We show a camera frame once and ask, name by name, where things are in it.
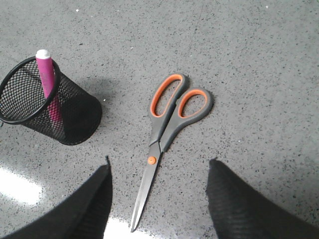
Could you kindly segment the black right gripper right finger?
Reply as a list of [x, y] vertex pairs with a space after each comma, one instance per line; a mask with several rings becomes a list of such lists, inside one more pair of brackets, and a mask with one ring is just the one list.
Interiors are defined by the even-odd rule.
[[317, 239], [319, 229], [285, 211], [212, 159], [206, 193], [220, 239]]

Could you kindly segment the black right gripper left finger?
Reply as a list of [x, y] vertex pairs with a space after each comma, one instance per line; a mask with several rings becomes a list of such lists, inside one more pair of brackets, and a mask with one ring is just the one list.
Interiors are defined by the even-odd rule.
[[102, 239], [113, 199], [109, 157], [72, 195], [5, 239]]

